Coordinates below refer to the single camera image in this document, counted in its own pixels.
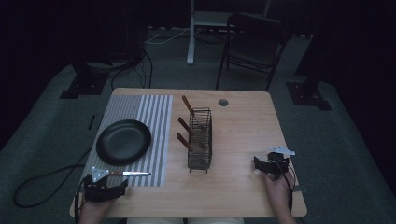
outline gray carpet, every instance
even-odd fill
[[[149,31],[177,34],[180,31]],[[151,88],[213,90],[216,84],[222,45],[212,35],[198,35],[194,65],[188,66],[186,36],[163,44],[147,44],[153,63]],[[293,164],[303,186],[308,214],[304,221],[313,223],[396,223],[396,200],[376,169],[367,147],[340,102],[334,87],[320,83],[323,98],[332,111],[314,106],[293,105],[285,82],[304,81],[294,75],[309,40],[294,37],[283,54],[269,92],[271,93],[288,147],[296,151]],[[110,81],[101,95],[81,95],[60,99],[75,73],[67,66],[57,74],[36,102],[29,116],[0,153],[1,223],[73,223],[69,216],[82,169],[77,170],[49,201],[22,209],[12,202],[16,187],[29,177],[42,175],[74,164],[92,145],[111,94]],[[223,73],[222,90],[261,91],[262,75],[232,67]],[[119,74],[114,87],[149,86],[149,60]],[[92,127],[90,123],[95,115]],[[68,171],[28,184],[19,196],[22,203],[37,203],[48,197]],[[107,219],[105,223],[118,223]],[[276,223],[274,218],[246,218],[247,224]]]

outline wooden handle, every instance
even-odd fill
[[[177,139],[189,150],[189,151],[193,151],[192,147],[190,146],[189,142],[186,141],[186,139],[184,139],[183,136],[181,136],[180,133],[178,133],[176,135]]]
[[[112,171],[110,172],[110,175],[122,175],[121,171]]]
[[[183,96],[181,97],[181,99],[183,100],[183,102],[184,102],[184,104],[186,105],[186,107],[189,109],[190,113],[191,113],[192,115],[194,115],[194,111],[192,110],[192,107],[191,107],[189,101],[187,100],[187,97],[186,97],[185,95],[183,95]]]
[[[181,126],[183,126],[184,129],[186,129],[187,132],[189,132],[189,134],[191,136],[194,136],[194,132],[192,131],[192,129],[189,127],[189,125],[184,121],[183,118],[178,118],[178,122],[181,124]]]

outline black plate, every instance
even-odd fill
[[[99,158],[111,165],[122,166],[141,158],[149,149],[151,132],[134,119],[117,121],[105,128],[96,142]]]

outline striped placemat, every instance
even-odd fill
[[[172,95],[112,95],[81,178],[91,174],[94,166],[109,171],[151,172],[150,176],[144,177],[110,176],[107,180],[109,187],[119,185],[126,178],[129,179],[128,186],[162,186],[165,180],[172,100]],[[138,161],[121,167],[112,166],[100,160],[96,153],[96,141],[107,126],[123,119],[135,119],[146,124],[151,131],[151,145]]]

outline knife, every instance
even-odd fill
[[[149,172],[130,172],[130,171],[112,171],[109,175],[130,175],[130,176],[148,176],[151,175]]]

